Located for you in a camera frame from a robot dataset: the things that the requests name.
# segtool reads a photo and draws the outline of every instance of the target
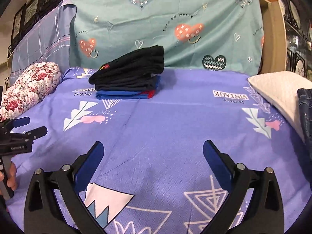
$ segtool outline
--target white quilted cushion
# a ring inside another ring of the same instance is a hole
[[[256,75],[249,83],[288,120],[304,141],[299,117],[297,90],[312,89],[312,82],[289,71]]]

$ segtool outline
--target jeans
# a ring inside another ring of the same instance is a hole
[[[305,137],[305,145],[312,159],[312,89],[299,89],[300,122]]]

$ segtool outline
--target silver bolt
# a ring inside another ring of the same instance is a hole
[[[268,173],[273,173],[273,169],[272,169],[271,167],[267,167],[267,168],[266,168],[266,171],[267,171]]]
[[[66,172],[66,171],[68,171],[70,168],[71,168],[71,166],[70,166],[69,164],[65,164],[65,165],[63,165],[62,170]]]
[[[238,164],[236,165],[236,167],[237,167],[239,170],[245,170],[245,165],[242,164],[242,163],[238,163]]]
[[[35,174],[38,175],[38,174],[41,173],[41,171],[42,171],[42,170],[41,170],[40,168],[38,168],[37,170],[35,170]]]

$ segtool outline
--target flower pattern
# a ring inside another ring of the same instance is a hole
[[[57,64],[30,65],[2,96],[0,121],[15,119],[52,93],[61,81]]]

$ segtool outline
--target purple bedsheet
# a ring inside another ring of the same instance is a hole
[[[108,233],[200,233],[227,195],[203,156],[208,139],[248,168],[274,169],[285,230],[300,215],[311,196],[312,166],[299,136],[246,75],[165,69],[151,99],[97,100],[88,83],[93,72],[68,70],[55,93],[23,115],[30,124],[14,130],[48,128],[32,153],[13,158],[19,189],[8,209],[20,227],[34,171],[71,164],[95,141],[103,143],[105,155],[80,195]],[[250,194],[232,227],[241,221],[249,200]]]

